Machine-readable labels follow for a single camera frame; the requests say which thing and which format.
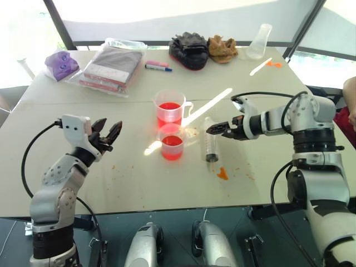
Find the white table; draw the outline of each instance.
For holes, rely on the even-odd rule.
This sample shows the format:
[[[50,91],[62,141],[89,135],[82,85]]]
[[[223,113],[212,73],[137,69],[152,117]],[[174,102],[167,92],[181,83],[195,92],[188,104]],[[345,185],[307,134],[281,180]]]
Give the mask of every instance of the white table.
[[[92,52],[72,52],[83,67]],[[149,59],[169,62],[173,73],[142,70],[130,88],[130,97],[116,98],[87,88],[67,83],[55,83],[44,75],[36,77],[20,104],[0,128],[2,157],[0,169],[0,216],[28,216],[29,197],[21,183],[21,159],[31,139],[64,113],[85,115],[94,120],[107,117],[108,131],[116,121],[123,121],[114,150],[90,167],[79,196],[96,213],[115,213],[196,207],[260,205],[270,202],[269,187],[274,174],[291,159],[293,141],[290,136],[261,136],[257,140],[235,141],[218,138],[220,160],[211,171],[202,151],[201,124],[205,116],[216,122],[230,121],[239,113],[230,96],[247,91],[275,91],[295,94],[305,90],[287,64],[283,68],[264,67],[255,76],[249,72],[261,61],[236,59],[229,65],[209,61],[207,66],[193,72],[169,59],[167,51],[148,51]],[[275,49],[269,48],[266,57],[282,62]],[[227,87],[233,92],[205,115],[187,127],[189,138],[181,159],[171,162],[156,150],[144,155],[144,150],[156,139],[156,119],[150,98],[163,88],[178,88],[195,110]],[[287,98],[253,97],[260,111],[284,105]],[[344,145],[343,163],[352,195],[356,195],[356,171],[353,149],[342,132],[336,128],[338,145]],[[62,130],[55,128],[44,134],[29,153],[26,175],[30,189],[40,186],[43,171],[63,153],[70,150]],[[278,150],[275,158],[270,151]],[[229,176],[225,181],[216,176],[223,166]],[[277,202],[288,202],[286,181],[279,179],[275,189]],[[77,214],[86,214],[80,204]]]

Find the measuring cup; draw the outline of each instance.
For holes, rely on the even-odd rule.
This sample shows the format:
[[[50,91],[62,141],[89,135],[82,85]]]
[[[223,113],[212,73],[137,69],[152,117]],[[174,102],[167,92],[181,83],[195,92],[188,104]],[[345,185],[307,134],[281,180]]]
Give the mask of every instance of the measuring cup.
[[[184,129],[175,123],[165,124],[159,130],[159,140],[162,143],[162,156],[168,160],[177,160],[183,154],[185,142]]]
[[[186,101],[183,93],[177,90],[158,92],[154,97],[154,103],[159,128],[167,123],[181,125],[185,107],[190,106],[188,116],[194,107],[193,103]]]

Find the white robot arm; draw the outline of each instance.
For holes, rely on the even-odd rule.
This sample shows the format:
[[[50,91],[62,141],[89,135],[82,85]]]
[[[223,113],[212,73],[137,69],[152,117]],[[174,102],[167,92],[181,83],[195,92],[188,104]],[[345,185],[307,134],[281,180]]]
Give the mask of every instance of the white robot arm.
[[[114,124],[106,137],[100,137],[106,119],[92,126],[88,117],[63,115],[63,128],[72,152],[63,155],[42,176],[42,186],[31,201],[33,256],[31,267],[80,266],[73,243],[73,223],[77,193],[89,167],[100,161],[120,134],[122,122]]]
[[[244,115],[212,125],[207,133],[223,134],[236,140],[256,139],[259,135],[293,135],[292,164],[288,175],[288,198],[305,210],[324,265],[356,266],[356,215],[349,212],[350,194],[341,154],[335,145],[331,100],[297,94],[282,107],[258,114],[245,96],[231,98]]]

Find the measuring cup handle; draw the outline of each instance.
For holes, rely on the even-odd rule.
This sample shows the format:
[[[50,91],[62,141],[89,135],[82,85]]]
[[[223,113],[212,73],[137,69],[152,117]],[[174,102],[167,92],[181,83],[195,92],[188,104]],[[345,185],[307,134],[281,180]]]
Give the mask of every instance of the measuring cup handle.
[[[194,108],[194,104],[190,101],[186,101],[184,104],[184,110],[186,107],[189,107],[189,109],[188,109],[188,117],[189,117],[192,109]]]

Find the floor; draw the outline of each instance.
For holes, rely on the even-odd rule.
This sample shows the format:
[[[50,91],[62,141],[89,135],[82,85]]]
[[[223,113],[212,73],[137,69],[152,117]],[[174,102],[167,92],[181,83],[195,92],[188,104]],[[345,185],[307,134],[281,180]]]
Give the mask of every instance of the floor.
[[[191,225],[194,220],[202,220],[204,209],[157,211],[131,214],[101,215],[98,217],[103,238],[109,241],[107,266],[122,267],[131,240],[139,227],[149,221],[160,224],[164,231],[165,254],[161,267],[182,265],[202,265],[202,257],[195,258],[190,251]],[[208,209],[206,220],[220,227],[228,237],[239,267],[254,267],[244,244],[244,239],[259,234],[262,244],[263,267],[308,266],[292,240],[287,236],[276,217],[251,221],[248,208],[231,207]],[[284,215],[287,223],[305,246],[312,258],[320,263],[310,227],[304,220],[302,211]],[[0,219],[0,248],[13,224],[12,220]],[[90,258],[88,244],[95,233],[75,230],[75,241],[83,266]],[[0,266],[29,266],[32,255],[32,238],[24,235],[24,223],[17,222],[0,257]]]

